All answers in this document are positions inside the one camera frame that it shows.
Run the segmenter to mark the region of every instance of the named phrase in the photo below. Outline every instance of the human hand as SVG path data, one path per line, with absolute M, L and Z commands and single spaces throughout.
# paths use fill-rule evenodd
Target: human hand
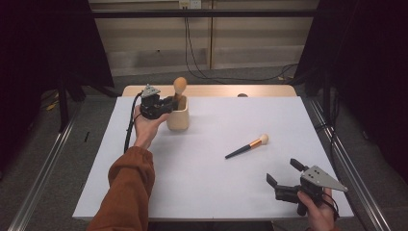
M 133 115 L 136 130 L 134 146 L 147 149 L 156 137 L 160 124 L 166 121 L 168 117 L 169 114 L 163 114 L 157 119 L 147 119 L 140 114 L 140 105 L 138 105 Z
M 331 189 L 324 188 L 323 199 L 330 204 L 333 200 Z M 307 207 L 309 225 L 313 231 L 329 231 L 334 228 L 334 211 L 328 205 L 321 203 L 316 206 L 315 202 L 305 192 L 297 192 L 300 201 Z

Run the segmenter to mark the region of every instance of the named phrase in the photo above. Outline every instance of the brown sleeve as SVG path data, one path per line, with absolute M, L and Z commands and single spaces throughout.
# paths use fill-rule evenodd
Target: brown sleeve
M 110 189 L 87 230 L 147 230 L 155 173 L 151 152 L 133 146 L 111 166 Z

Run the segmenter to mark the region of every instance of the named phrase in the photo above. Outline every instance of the wall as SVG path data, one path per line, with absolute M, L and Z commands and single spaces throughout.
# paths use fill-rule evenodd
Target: wall
M 93 10 L 175 10 L 177 1 L 89 0 Z M 306 10 L 317 0 L 202 1 L 202 9 Z M 184 18 L 95 19 L 113 75 L 186 70 Z M 297 63 L 312 18 L 189 18 L 201 69 Z M 190 51 L 189 64 L 193 64 Z

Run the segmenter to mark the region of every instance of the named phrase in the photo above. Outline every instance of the metal rail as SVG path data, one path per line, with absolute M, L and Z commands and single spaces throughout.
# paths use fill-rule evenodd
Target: metal rail
M 38 201 L 44 191 L 44 188 L 48 182 L 49 177 L 53 171 L 55 164 L 58 161 L 61 151 L 64 148 L 66 140 L 72 130 L 74 121 L 79 114 L 82 103 L 77 105 L 74 109 L 73 116 L 71 120 L 66 125 L 65 129 L 57 136 L 51 151 L 39 172 L 36 181 L 34 182 L 32 188 L 25 197 L 21 207 L 18 209 L 16 216 L 14 217 L 12 224 L 10 225 L 8 231 L 23 231 L 27 227 L 27 224 L 33 214 Z
M 144 17 L 315 17 L 335 16 L 338 11 L 318 10 L 92 10 L 91 12 L 47 11 L 36 15 L 93 17 L 93 18 L 144 18 Z
M 317 100 L 311 100 L 310 104 L 317 115 L 319 122 L 321 124 L 325 123 L 324 116 L 322 114 L 322 108 Z M 333 128 L 326 127 L 324 132 L 329 140 L 333 135 Z M 347 152 L 344 149 L 344 146 L 338 136 L 335 136 L 333 140 L 333 146 L 337 157 L 342 163 L 345 173 L 351 181 L 357 195 L 359 196 L 364 208 L 366 209 L 367 214 L 369 215 L 372 224 L 375 226 L 377 231 L 391 231 L 389 224 L 387 223 L 383 213 L 381 212 L 380 207 L 378 206 L 375 199 L 372 197 L 370 191 L 366 187 L 363 179 L 360 177 L 356 167 L 351 162 Z

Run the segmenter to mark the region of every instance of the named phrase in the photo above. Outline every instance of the black cable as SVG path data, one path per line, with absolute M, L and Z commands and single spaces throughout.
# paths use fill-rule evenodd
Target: black cable
M 209 77 L 207 77 L 207 76 L 200 70 L 200 68 L 198 68 L 197 62 L 196 62 L 196 60 L 195 60 L 194 53 L 193 53 L 193 51 L 192 51 L 189 19 L 188 19 L 187 17 L 184 18 L 184 24 L 185 24 L 185 27 L 186 27 L 186 55 L 185 55 L 185 58 L 186 58 L 186 66 L 187 66 L 187 69 L 189 70 L 189 73 L 190 73 L 192 76 L 196 77 L 196 78 L 199 78 L 199 79 L 209 79 L 209 80 L 213 80 L 213 81 L 216 81 L 216 82 L 218 82 L 218 83 L 220 83 L 220 84 L 225 85 L 225 83 L 220 82 L 220 81 L 217 80 L 216 78 L 209 78 Z M 191 55 L 192 55 L 192 59 L 193 59 L 194 64 L 195 64 L 195 68 L 198 70 L 198 72 L 199 72 L 203 77 L 198 76 L 198 75 L 195 75 L 195 74 L 192 73 L 192 71 L 190 70 L 189 61 L 188 61 L 188 59 L 187 59 L 188 43 L 190 43 Z
M 130 141 L 130 137 L 131 137 L 131 135 L 132 135 L 133 125 L 135 124 L 136 118 L 137 118 L 138 116 L 140 116 L 140 114 L 139 114 L 138 116 L 136 116 L 135 118 L 133 118 L 133 114 L 135 113 L 136 101 L 138 100 L 138 98 L 141 96 L 142 93 L 143 93 L 143 91 L 140 92 L 140 93 L 138 93 L 138 94 L 135 96 L 135 99 L 133 100 L 132 110 L 131 110 L 131 113 L 130 113 L 129 126 L 128 126 L 128 129 L 126 130 L 127 133 L 126 133 L 126 140 L 125 140 L 125 146 L 124 146 L 123 153 L 125 153 L 126 150 L 129 149 L 129 141 Z
M 342 182 L 342 178 L 340 177 L 339 172 L 337 171 L 336 164 L 335 164 L 335 159 L 334 159 L 334 155 L 333 155 L 334 140 L 335 140 L 335 137 L 337 136 L 336 122 L 337 122 L 337 118 L 339 116 L 339 113 L 340 113 L 340 96 L 339 96 L 339 93 L 336 91 L 335 92 L 335 97 L 333 99 L 333 111 L 331 113 L 332 134 L 331 134 L 331 137 L 330 137 L 330 159 L 331 159 L 330 161 L 332 163 L 332 167 L 333 167 L 334 172 L 336 173 L 337 178 L 339 179 L 340 182 Z M 355 209 L 353 203 L 351 202 L 349 193 L 344 192 L 344 195 L 345 195 L 345 198 L 347 199 L 347 201 L 348 201 L 348 203 L 350 205 L 351 211 L 354 213 L 354 215 L 360 221 L 360 223 L 363 226 L 364 230 L 369 231 L 367 226 L 364 224 L 363 219 L 357 213 L 357 210 Z
M 327 205 L 328 207 L 330 207 L 330 209 L 333 210 L 334 213 L 334 221 L 336 221 L 337 218 L 339 218 L 339 206 L 337 205 L 336 200 L 333 199 L 333 197 L 329 194 L 327 194 L 326 192 L 324 192 L 323 194 L 325 194 L 326 196 L 328 196 L 331 201 L 333 201 L 333 204 L 331 204 L 330 202 L 328 202 L 327 200 L 323 199 L 321 202 L 323 202 L 325 205 Z
M 303 71 L 303 73 L 297 74 L 295 78 L 293 78 L 287 83 L 287 85 L 296 86 L 296 85 L 303 84 L 306 82 L 308 78 L 310 78 L 311 76 L 314 76 L 316 72 L 318 71 L 319 71 L 318 67 L 311 67 Z
M 197 62 L 195 60 L 195 56 L 194 53 L 192 51 L 192 44 L 191 44 L 191 35 L 190 35 L 190 23 L 189 23 L 189 19 L 186 17 L 185 18 L 185 26 L 186 26 L 186 65 L 187 65 L 187 69 L 189 70 L 189 73 L 199 79 L 208 79 L 208 80 L 213 80 L 216 81 L 220 84 L 225 85 L 225 83 L 219 81 L 219 80 L 242 80 L 242 81 L 266 81 L 266 80 L 273 80 L 276 79 L 278 77 L 281 77 L 282 75 L 285 74 L 285 72 L 289 71 L 292 67 L 296 66 L 297 64 L 287 64 L 285 66 L 282 67 L 281 72 L 275 76 L 269 77 L 269 78 L 265 78 L 265 79 L 245 79 L 245 78 L 231 78 L 231 77 L 227 77 L 227 78 L 220 78 L 220 77 L 208 77 L 207 75 L 205 75 L 200 68 L 197 65 Z M 190 50 L 191 50 L 191 55 L 192 55 L 192 59 L 194 61 L 195 67 L 198 70 L 198 72 L 202 75 L 202 76 L 198 76 L 195 75 L 194 73 L 192 73 L 192 71 L 190 70 L 189 67 L 189 63 L 188 63 L 188 59 L 187 59 L 187 50 L 188 50 L 188 41 L 190 43 Z

